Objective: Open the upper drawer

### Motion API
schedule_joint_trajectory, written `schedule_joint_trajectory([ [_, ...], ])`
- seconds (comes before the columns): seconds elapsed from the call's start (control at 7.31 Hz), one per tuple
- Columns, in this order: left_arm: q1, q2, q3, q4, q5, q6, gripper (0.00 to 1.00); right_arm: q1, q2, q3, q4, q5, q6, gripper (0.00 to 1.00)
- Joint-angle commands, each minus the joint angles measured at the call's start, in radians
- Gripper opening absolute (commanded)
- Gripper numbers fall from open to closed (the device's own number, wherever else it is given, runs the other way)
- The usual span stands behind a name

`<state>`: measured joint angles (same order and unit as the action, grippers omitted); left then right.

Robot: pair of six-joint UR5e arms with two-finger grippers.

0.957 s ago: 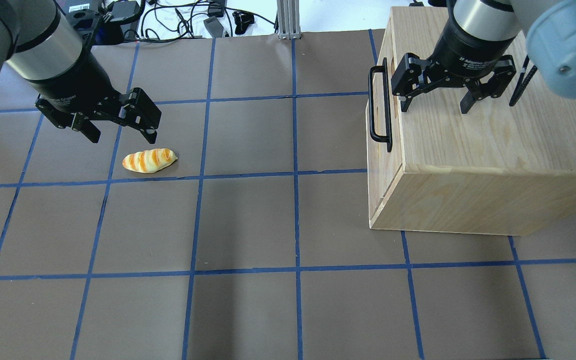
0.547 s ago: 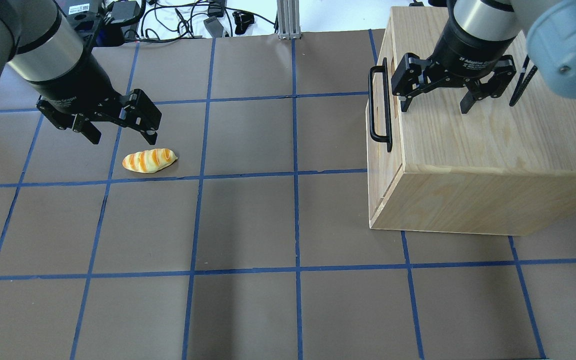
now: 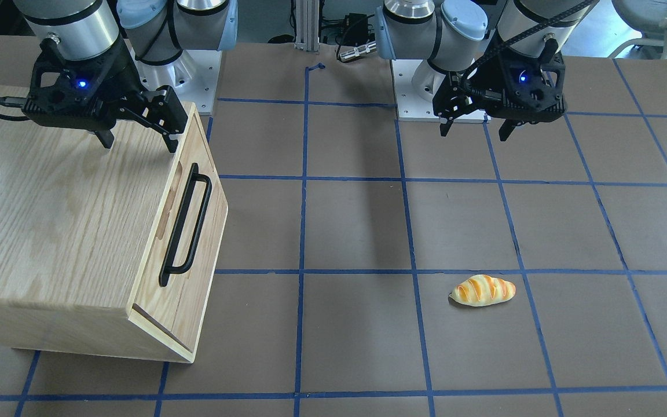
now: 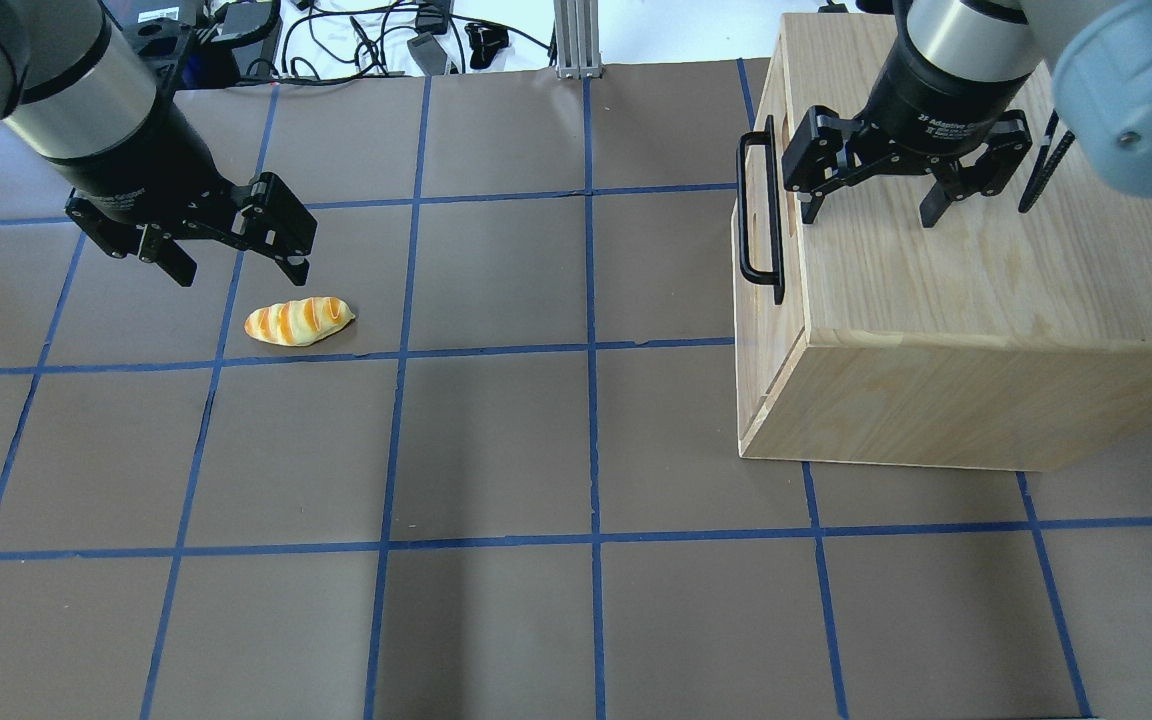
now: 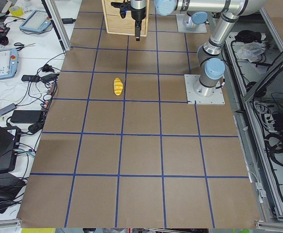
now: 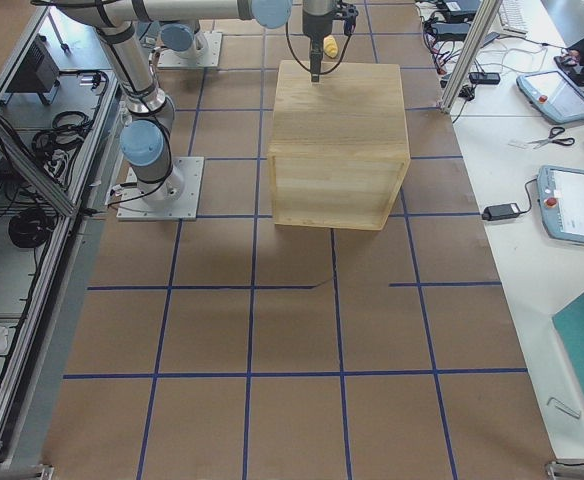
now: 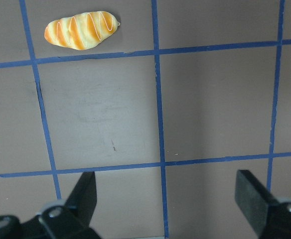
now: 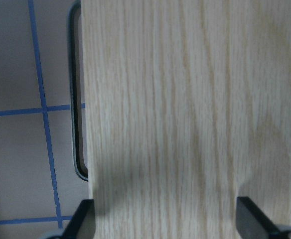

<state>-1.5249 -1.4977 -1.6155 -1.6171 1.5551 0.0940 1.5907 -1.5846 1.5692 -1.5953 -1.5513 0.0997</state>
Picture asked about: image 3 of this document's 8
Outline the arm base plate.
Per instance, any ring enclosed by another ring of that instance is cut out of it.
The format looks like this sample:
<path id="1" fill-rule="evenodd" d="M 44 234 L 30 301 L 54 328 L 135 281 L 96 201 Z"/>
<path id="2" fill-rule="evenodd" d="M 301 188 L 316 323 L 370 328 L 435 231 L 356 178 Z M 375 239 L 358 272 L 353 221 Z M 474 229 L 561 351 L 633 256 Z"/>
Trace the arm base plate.
<path id="1" fill-rule="evenodd" d="M 154 66 L 137 61 L 138 74 L 149 90 L 172 86 L 182 102 L 194 102 L 200 115 L 214 113 L 223 53 L 185 50 L 173 63 Z"/>
<path id="2" fill-rule="evenodd" d="M 391 61 L 398 119 L 411 122 L 438 122 L 433 98 L 445 75 L 424 59 Z"/>

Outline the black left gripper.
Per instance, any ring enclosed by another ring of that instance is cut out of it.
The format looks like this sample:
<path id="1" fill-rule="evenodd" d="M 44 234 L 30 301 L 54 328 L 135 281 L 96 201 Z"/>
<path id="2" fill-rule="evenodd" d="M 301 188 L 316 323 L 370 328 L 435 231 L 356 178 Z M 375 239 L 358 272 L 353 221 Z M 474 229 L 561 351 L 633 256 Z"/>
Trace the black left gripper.
<path id="1" fill-rule="evenodd" d="M 567 111 L 565 74 L 561 52 L 537 58 L 510 49 L 480 66 L 450 72 L 433 98 L 440 135 L 448 135 L 453 119 L 474 110 L 505 119 L 499 129 L 500 142 L 507 141 L 521 122 L 553 122 Z"/>

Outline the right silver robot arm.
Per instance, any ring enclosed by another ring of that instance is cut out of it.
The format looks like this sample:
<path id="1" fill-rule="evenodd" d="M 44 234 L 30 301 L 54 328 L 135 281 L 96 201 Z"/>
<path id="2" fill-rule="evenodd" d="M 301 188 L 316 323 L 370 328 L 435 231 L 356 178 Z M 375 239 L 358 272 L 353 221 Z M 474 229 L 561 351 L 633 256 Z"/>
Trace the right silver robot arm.
<path id="1" fill-rule="evenodd" d="M 156 130 L 170 152 L 188 121 L 180 97 L 200 76 L 189 50 L 230 50 L 236 1 L 16 1 L 40 41 L 30 89 L 6 98 L 20 121 L 87 130 L 104 148 L 130 120 Z"/>

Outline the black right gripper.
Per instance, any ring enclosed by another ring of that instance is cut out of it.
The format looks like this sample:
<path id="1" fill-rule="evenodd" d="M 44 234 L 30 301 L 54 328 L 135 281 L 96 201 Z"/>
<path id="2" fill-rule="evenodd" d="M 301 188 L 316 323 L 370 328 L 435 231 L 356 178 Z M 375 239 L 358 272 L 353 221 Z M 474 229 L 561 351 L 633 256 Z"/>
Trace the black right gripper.
<path id="1" fill-rule="evenodd" d="M 92 130 L 101 145 L 111 149 L 110 129 L 117 116 L 158 132 L 169 153 L 175 153 L 188 114 L 170 85 L 145 90 L 124 39 L 101 55 L 67 60 L 52 39 L 40 43 L 22 112 L 45 127 Z"/>

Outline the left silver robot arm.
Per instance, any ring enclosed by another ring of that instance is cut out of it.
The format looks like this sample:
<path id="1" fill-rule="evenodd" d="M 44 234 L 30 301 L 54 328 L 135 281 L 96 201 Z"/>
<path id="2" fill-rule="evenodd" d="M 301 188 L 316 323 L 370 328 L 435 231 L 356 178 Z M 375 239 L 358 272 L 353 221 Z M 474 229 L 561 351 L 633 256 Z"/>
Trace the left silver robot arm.
<path id="1" fill-rule="evenodd" d="M 508 1 L 483 55 L 489 17 L 472 1 L 384 1 L 375 40 L 383 59 L 419 59 L 442 74 L 432 111 L 446 136 L 474 111 L 502 119 L 499 138 L 516 127 L 554 122 L 567 111 L 561 49 L 594 1 Z"/>

